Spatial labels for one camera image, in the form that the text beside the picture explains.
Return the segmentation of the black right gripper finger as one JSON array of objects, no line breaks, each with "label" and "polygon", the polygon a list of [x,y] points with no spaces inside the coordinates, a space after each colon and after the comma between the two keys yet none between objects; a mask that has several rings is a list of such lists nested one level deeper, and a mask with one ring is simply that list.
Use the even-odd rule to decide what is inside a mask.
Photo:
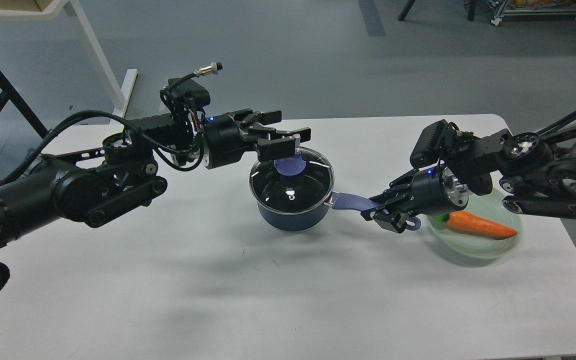
[{"label": "black right gripper finger", "polygon": [[395,202],[377,203],[377,206],[361,210],[360,214],[364,220],[375,221],[380,228],[397,234],[419,229],[419,219],[414,212],[400,209]]},{"label": "black right gripper finger", "polygon": [[387,201],[397,198],[398,196],[409,196],[409,194],[412,193],[412,182],[416,173],[416,169],[407,171],[400,177],[392,180],[389,186],[380,194],[371,196],[369,199],[376,203],[386,203]]}]

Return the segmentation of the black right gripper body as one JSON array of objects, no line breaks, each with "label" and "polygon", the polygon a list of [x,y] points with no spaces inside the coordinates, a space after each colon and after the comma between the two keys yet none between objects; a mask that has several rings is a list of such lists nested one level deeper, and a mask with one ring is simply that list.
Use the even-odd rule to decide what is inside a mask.
[{"label": "black right gripper body", "polygon": [[436,217],[466,209],[470,190],[448,167],[432,167],[416,173],[411,183],[408,210]]}]

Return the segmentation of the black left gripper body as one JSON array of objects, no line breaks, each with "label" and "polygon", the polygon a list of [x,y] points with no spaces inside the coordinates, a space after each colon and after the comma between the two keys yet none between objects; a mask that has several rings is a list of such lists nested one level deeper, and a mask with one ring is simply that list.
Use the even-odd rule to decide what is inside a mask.
[{"label": "black left gripper body", "polygon": [[251,141],[240,132],[247,114],[220,114],[209,117],[203,126],[206,169],[216,169],[239,162],[244,153],[254,151]]}]

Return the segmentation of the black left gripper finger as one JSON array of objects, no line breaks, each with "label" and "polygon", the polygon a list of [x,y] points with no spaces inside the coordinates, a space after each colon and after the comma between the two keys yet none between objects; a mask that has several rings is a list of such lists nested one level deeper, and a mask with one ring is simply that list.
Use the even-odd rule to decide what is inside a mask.
[{"label": "black left gripper finger", "polygon": [[241,109],[233,112],[235,125],[243,132],[276,132],[274,125],[282,121],[282,111],[253,111]]},{"label": "black left gripper finger", "polygon": [[258,161],[269,162],[294,157],[301,143],[311,140],[312,130],[310,127],[291,131],[259,127],[251,128],[247,135],[251,137]]}]

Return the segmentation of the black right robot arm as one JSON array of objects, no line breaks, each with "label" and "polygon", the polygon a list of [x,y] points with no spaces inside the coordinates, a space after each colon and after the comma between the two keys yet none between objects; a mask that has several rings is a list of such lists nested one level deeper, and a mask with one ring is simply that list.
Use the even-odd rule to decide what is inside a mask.
[{"label": "black right robot arm", "polygon": [[469,196],[492,192],[496,172],[507,192],[506,210],[576,220],[576,110],[517,135],[502,129],[478,137],[452,121],[435,121],[421,132],[410,164],[409,172],[371,198],[361,211],[366,221],[402,233],[417,215],[462,211]]}]

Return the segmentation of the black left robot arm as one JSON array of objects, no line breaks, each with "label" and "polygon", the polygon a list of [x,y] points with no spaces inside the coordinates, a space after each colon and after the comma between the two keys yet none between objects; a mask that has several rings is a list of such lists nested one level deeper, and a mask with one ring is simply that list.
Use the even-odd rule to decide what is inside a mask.
[{"label": "black left robot arm", "polygon": [[[51,155],[43,149],[64,130],[93,117],[123,126],[102,146]],[[155,157],[188,172],[204,158],[214,169],[236,163],[246,152],[260,161],[290,157],[310,141],[311,129],[278,130],[281,111],[251,109],[207,119],[193,109],[136,120],[103,111],[80,111],[48,132],[39,147],[0,181],[0,248],[59,218],[101,227],[164,194]],[[0,291],[10,270],[0,262]]]}]

